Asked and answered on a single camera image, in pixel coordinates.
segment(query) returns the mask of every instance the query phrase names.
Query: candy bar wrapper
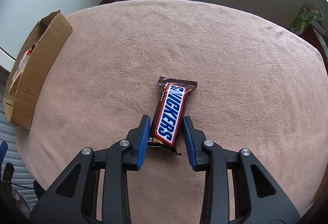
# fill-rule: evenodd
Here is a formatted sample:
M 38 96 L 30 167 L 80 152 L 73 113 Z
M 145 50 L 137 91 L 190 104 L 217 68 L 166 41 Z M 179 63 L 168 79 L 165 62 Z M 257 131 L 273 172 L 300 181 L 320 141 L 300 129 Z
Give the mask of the candy bar wrapper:
M 187 101 L 197 87 L 197 82 L 160 77 L 158 84 L 161 95 L 150 127 L 148 145 L 178 154 L 175 144 L 180 135 Z

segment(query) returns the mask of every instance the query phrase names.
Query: fleece fabric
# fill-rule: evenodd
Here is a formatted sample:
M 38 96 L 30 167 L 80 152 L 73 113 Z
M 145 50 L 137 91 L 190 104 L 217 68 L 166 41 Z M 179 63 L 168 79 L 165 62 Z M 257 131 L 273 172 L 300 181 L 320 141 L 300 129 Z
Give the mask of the fleece fabric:
M 298 211 L 310 204 L 327 165 L 328 116 L 327 74 L 313 46 L 260 17 L 201 2 L 116 2 L 67 19 L 73 32 L 32 128 L 17 130 L 19 154 L 43 188 L 82 148 L 108 148 L 143 114 L 152 117 L 166 76 L 198 81 L 185 113 L 195 128 L 223 148 L 249 148 Z M 199 223 L 204 173 L 191 170 L 182 136 L 177 149 L 182 156 L 149 148 L 142 169 L 128 173 L 133 223 Z

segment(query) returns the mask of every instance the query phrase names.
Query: black cable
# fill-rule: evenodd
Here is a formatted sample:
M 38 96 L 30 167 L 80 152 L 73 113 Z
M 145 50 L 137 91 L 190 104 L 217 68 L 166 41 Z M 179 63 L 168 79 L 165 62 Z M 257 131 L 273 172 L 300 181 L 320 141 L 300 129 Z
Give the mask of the black cable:
M 2 47 L 0 47 L 0 49 L 6 53 L 9 57 L 11 57 L 13 60 L 16 60 L 12 55 L 10 55 L 7 51 L 5 51 Z
M 30 190 L 34 190 L 34 191 L 44 191 L 44 190 L 39 190 L 39 189 L 34 189 L 34 188 L 30 188 L 30 187 L 26 187 L 26 186 L 22 186 L 22 185 L 19 185 L 19 184 L 16 184 L 16 183 L 10 183 L 11 185 L 15 185 L 15 186 L 18 186 L 18 187 L 22 187 L 22 188 L 26 188 L 26 189 L 30 189 Z

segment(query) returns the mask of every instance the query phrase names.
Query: bolt head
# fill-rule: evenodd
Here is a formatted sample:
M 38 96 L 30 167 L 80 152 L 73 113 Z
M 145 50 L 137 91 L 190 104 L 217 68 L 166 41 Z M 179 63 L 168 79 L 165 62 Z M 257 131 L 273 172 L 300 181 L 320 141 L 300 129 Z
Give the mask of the bolt head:
M 241 150 L 241 153 L 242 153 L 243 155 L 250 155 L 250 154 L 251 154 L 251 152 L 250 152 L 247 148 L 243 148 L 243 149 Z
M 130 144 L 130 142 L 128 140 L 121 140 L 120 141 L 120 146 L 128 146 Z
M 86 147 L 82 149 L 82 154 L 83 155 L 89 155 L 91 153 L 91 148 Z
M 204 141 L 204 145 L 206 145 L 206 146 L 213 146 L 214 145 L 214 142 L 211 141 L 211 140 L 206 140 L 206 141 Z

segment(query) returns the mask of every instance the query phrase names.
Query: snickers logo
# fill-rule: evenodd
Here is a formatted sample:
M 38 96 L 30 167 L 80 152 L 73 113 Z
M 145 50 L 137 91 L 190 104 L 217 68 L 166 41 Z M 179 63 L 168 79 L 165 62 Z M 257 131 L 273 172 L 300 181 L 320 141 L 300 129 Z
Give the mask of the snickers logo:
M 176 138 L 176 132 L 182 118 L 186 90 L 185 87 L 169 84 L 163 97 L 164 101 L 155 127 L 155 135 L 171 146 Z

